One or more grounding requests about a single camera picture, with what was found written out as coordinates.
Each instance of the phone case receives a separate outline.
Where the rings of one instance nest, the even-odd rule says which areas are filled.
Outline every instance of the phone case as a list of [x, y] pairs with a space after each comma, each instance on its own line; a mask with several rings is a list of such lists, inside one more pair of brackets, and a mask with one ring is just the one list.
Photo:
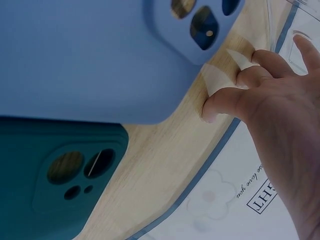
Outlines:
[[127, 145], [119, 124], [0, 118], [0, 239], [73, 239]]
[[[192, 1], [188, 14], [174, 16]], [[0, 116], [159, 123], [244, 2], [1, 0]]]

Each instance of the wooden board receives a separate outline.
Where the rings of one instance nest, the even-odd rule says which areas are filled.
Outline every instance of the wooden board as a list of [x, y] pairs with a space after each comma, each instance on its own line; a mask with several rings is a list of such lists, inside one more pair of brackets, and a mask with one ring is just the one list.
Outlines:
[[129, 148], [77, 240], [123, 240], [164, 213], [208, 158], [233, 120], [201, 119], [216, 90], [233, 86], [255, 49], [270, 49], [266, 0], [247, 0], [218, 53], [175, 113], [158, 125], [126, 125]]

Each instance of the camera cutout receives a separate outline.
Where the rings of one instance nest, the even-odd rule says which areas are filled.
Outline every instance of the camera cutout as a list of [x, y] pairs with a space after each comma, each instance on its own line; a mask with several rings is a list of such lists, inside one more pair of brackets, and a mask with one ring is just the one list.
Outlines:
[[172, 0], [171, 13], [177, 19], [185, 18], [194, 8], [196, 0]]
[[113, 149], [105, 149], [95, 154], [84, 167], [84, 175], [88, 179], [94, 179], [104, 174], [112, 165], [115, 159]]
[[84, 156], [79, 151], [67, 152], [56, 158], [47, 172], [50, 183], [60, 185], [69, 182], [81, 170]]

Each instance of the teal phone case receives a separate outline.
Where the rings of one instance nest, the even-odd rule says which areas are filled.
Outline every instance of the teal phone case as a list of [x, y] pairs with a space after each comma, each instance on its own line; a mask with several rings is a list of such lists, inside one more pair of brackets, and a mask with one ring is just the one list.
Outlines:
[[78, 235], [128, 139], [120, 124], [0, 118], [0, 239]]

